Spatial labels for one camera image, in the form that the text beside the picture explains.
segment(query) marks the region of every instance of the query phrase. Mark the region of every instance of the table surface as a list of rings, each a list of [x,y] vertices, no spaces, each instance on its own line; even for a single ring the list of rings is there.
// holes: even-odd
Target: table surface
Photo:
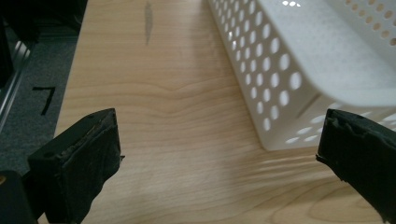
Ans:
[[[206,0],[88,3],[56,133],[110,107],[126,158],[84,223],[381,223],[316,148],[262,148]]]

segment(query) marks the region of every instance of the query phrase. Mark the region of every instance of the gray carpet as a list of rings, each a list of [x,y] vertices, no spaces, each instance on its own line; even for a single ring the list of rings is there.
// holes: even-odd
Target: gray carpet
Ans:
[[[77,37],[35,44],[0,132],[0,170],[24,175],[27,157],[53,138]]]

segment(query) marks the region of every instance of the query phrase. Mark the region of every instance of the screw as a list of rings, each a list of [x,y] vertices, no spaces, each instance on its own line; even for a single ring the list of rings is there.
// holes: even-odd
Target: screw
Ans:
[[[0,185],[4,184],[6,182],[7,178],[4,175],[0,175]]]

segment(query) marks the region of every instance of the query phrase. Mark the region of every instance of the white plastic basket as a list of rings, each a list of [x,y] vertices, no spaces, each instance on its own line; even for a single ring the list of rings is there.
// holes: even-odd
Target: white plastic basket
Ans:
[[[209,0],[262,145],[317,146],[327,108],[396,131],[394,0]]]

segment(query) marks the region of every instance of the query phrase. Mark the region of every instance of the light brown wooden surface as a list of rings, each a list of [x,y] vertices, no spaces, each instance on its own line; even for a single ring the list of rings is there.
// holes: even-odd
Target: light brown wooden surface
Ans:
[[[109,107],[126,158],[84,223],[381,223],[316,148],[261,147],[206,0],[89,2],[57,133]]]

